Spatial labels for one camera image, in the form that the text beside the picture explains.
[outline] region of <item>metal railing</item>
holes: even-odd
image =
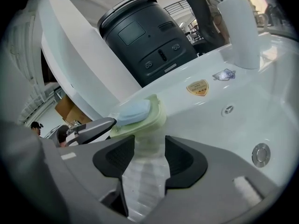
[[[164,7],[165,11],[171,16],[174,15],[175,13],[184,10],[184,9],[189,9],[190,5],[186,0],[181,0],[178,2],[175,2],[167,7]]]

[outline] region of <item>gold sticker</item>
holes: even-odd
[[[195,81],[187,86],[187,90],[193,95],[205,96],[209,90],[206,80]]]

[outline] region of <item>light blue cap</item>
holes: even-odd
[[[120,111],[117,126],[124,126],[146,119],[150,112],[150,100],[136,101]]]

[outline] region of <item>blue sticker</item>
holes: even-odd
[[[229,69],[222,70],[217,74],[213,75],[214,80],[230,80],[235,78],[235,70],[231,71]]]

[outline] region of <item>cardboard box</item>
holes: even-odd
[[[81,124],[86,124],[92,120],[88,118],[75,104],[72,100],[65,95],[55,106],[55,110],[62,116],[66,123],[75,125],[76,121]]]

